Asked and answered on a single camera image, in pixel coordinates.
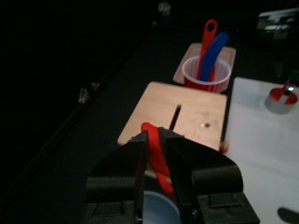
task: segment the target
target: wooden board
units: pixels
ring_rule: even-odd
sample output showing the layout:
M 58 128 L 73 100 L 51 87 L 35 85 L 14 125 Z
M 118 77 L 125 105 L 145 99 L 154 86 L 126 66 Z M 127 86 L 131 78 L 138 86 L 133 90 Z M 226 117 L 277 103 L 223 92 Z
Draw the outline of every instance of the wooden board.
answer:
M 226 95 L 151 82 L 129 119 L 118 143 L 126 144 L 141 133 L 145 122 L 170 129 L 174 112 L 178 105 L 182 105 L 174 131 L 218 150 L 226 103 Z
M 177 72 L 174 74 L 173 77 L 174 82 L 183 84 L 183 62 L 191 57 L 201 55 L 201 52 L 202 52 L 202 43 L 193 43 L 182 58 L 182 63 L 178 66 Z M 229 62 L 229 64 L 231 65 L 231 70 L 234 68 L 235 57 L 237 57 L 237 49 L 225 46 L 219 53 L 219 58 Z

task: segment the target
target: red utensil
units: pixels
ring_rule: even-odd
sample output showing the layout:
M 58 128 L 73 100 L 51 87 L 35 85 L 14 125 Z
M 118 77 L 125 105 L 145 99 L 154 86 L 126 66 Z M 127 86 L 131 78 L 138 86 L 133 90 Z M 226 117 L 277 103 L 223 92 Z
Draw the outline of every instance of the red utensil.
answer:
M 203 36 L 202 36 L 202 46 L 201 46 L 201 62 L 199 62 L 197 80 L 201 79 L 202 62 L 203 62 L 205 54 L 210 48 L 211 42 L 215 39 L 218 26 L 219 26 L 219 23 L 217 19 L 210 19 L 205 25 Z M 214 74 L 215 74 L 215 67 L 211 70 L 210 81 L 214 80 Z

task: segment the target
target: red handle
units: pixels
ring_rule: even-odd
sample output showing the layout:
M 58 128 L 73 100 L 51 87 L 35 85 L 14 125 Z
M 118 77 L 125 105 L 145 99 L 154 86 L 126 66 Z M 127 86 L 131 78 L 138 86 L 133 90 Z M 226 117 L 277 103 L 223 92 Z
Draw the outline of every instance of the red handle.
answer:
M 171 174 L 170 174 L 169 166 L 165 160 L 159 129 L 150 122 L 145 122 L 142 125 L 142 130 L 147 130 L 149 164 L 154 168 L 157 179 L 158 179 L 161 187 L 163 188 L 165 194 L 169 196 L 169 198 L 174 202 L 177 202 L 175 194 L 174 194 L 174 186 L 169 182 L 169 177 L 171 176 Z
M 197 80 L 201 79 L 202 62 L 203 62 L 206 52 L 211 46 L 211 42 L 215 39 L 215 36 L 218 33 L 218 27 L 219 27 L 219 23 L 218 23 L 217 19 L 209 20 L 209 22 L 205 25 L 203 36 L 202 36 L 202 46 L 201 46 L 201 61 L 199 61 Z M 211 71 L 210 81 L 213 81 L 213 79 L 214 79 L 214 74 L 215 74 L 215 68 L 213 68 L 213 71 Z

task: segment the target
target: wooden platform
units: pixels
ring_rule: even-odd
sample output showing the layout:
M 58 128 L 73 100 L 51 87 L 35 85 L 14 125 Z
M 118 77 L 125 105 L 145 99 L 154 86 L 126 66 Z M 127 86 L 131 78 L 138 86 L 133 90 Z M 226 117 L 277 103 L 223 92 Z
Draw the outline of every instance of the wooden platform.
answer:
M 174 131 L 218 150 L 226 103 L 226 95 L 151 82 L 129 119 L 118 143 L 126 144 L 141 133 L 145 122 L 170 129 L 174 113 L 178 105 L 181 105 L 182 110 Z

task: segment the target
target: blue utensil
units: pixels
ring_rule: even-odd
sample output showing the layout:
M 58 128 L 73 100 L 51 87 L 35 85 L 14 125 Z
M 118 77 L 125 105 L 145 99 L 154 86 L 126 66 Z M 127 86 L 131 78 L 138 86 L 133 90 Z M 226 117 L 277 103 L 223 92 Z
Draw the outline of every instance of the blue utensil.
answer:
M 202 66 L 201 66 L 201 81 L 211 80 L 211 69 L 215 65 L 217 59 L 219 57 L 222 48 L 230 40 L 230 35 L 227 32 L 222 32 L 210 44 L 210 48 L 205 54 Z

